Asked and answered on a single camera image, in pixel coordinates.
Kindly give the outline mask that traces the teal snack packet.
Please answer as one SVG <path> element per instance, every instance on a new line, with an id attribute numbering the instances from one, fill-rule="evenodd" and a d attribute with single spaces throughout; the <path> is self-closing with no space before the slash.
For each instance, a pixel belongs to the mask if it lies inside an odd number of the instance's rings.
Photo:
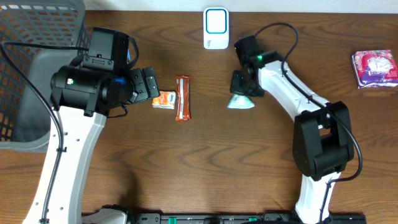
<path id="1" fill-rule="evenodd" d="M 228 103 L 229 109 L 246 110 L 255 107 L 255 104 L 247 96 L 233 95 Z"/>

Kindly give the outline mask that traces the orange tissue pack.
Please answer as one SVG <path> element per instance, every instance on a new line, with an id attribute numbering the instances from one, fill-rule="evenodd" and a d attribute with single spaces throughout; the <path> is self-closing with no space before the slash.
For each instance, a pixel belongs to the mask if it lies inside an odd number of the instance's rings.
<path id="1" fill-rule="evenodd" d="M 176 97 L 175 91 L 160 91 L 160 95 L 152 99 L 152 107 L 173 110 Z"/>

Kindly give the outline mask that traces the orange-brown snack bar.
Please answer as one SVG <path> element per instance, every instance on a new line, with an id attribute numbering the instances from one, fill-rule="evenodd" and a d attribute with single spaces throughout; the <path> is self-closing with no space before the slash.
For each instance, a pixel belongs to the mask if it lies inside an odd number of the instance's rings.
<path id="1" fill-rule="evenodd" d="M 188 121 L 190 114 L 190 77 L 176 76 L 177 81 L 177 114 L 176 121 Z"/>

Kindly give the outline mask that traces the red purple noodle packet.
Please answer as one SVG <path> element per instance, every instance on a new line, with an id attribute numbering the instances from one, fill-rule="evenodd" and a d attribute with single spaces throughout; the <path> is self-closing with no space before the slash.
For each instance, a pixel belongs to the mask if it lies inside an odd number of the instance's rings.
<path id="1" fill-rule="evenodd" d="M 397 64 L 391 50 L 355 52 L 351 63 L 358 88 L 397 86 Z"/>

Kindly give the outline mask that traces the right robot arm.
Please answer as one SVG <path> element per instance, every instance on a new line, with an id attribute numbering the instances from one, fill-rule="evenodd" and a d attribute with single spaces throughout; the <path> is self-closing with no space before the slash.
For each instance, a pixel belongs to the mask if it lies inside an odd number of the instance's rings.
<path id="1" fill-rule="evenodd" d="M 309 89 L 277 52 L 238 53 L 242 68 L 233 73 L 231 93 L 270 94 L 294 122 L 292 153 L 302 173 L 295 212 L 302 223 L 321 223 L 329 217 L 334 185 L 354 157 L 348 107 L 330 103 Z"/>

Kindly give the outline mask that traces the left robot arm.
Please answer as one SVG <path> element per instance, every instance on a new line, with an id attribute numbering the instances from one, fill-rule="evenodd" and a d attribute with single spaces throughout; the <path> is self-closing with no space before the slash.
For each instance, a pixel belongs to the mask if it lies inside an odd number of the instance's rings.
<path id="1" fill-rule="evenodd" d="M 65 65 L 51 78 L 49 145 L 24 223 L 127 223 L 128 213 L 102 208 L 84 216 L 82 197 L 93 149 L 109 112 L 159 96 L 152 67 Z"/>

